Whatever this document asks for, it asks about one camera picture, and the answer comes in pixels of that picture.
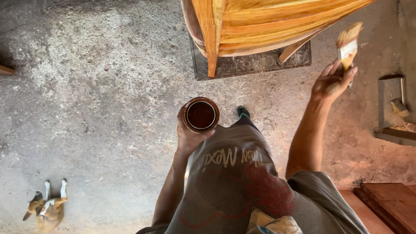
dog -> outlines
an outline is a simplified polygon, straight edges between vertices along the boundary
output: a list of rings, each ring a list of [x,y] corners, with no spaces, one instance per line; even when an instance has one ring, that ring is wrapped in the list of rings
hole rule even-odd
[[[67,199],[67,181],[62,180],[61,198],[51,199],[51,183],[45,182],[46,200],[43,199],[41,192],[37,191],[32,201],[27,204],[27,212],[23,221],[27,220],[32,214],[36,214],[37,227],[41,232],[52,232],[64,218],[63,203]]]

person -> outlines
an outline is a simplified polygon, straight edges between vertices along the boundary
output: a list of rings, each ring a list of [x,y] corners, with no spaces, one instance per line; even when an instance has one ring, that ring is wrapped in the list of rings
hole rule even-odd
[[[278,177],[266,139],[238,108],[226,128],[195,134],[178,119],[178,148],[156,203],[152,226],[159,233],[363,233],[368,231],[321,170],[322,137],[331,104],[358,68],[343,74],[340,61],[316,80]],[[184,192],[186,168],[189,176]]]

concrete floor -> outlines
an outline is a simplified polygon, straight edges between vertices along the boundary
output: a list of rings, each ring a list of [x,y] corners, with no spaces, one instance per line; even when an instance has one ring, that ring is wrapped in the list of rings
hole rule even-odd
[[[284,175],[314,80],[336,57],[338,34],[364,22],[359,72],[331,109],[322,170],[340,188],[415,184],[416,148],[371,136],[377,79],[400,71],[396,1],[379,0],[312,40],[310,67],[208,82],[193,80],[181,5],[167,1],[5,0],[0,3],[0,232],[38,233],[22,218],[50,180],[68,180],[55,233],[134,233],[151,222],[176,149],[175,116],[213,99],[220,124],[246,106]]]

gray t-shirt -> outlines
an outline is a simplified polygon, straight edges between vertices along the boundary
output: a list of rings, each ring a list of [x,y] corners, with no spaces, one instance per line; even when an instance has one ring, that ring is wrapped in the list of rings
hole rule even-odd
[[[253,207],[275,219],[292,216],[305,234],[368,233],[325,173],[300,171],[286,182],[256,129],[215,130],[189,158],[184,196],[169,226],[140,234],[244,234]]]

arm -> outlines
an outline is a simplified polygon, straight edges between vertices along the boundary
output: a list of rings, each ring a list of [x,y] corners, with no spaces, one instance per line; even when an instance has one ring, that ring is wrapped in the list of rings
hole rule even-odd
[[[352,67],[344,77],[340,77],[342,65],[336,60],[316,80],[311,99],[290,146],[286,179],[300,170],[321,170],[322,138],[331,104],[346,90],[357,70],[357,67]]]
[[[191,132],[183,123],[183,111],[184,107],[180,109],[177,116],[178,148],[157,199],[152,226],[169,224],[171,222],[183,197],[183,184],[188,158],[202,141],[210,138],[215,133],[215,130],[205,134]]]

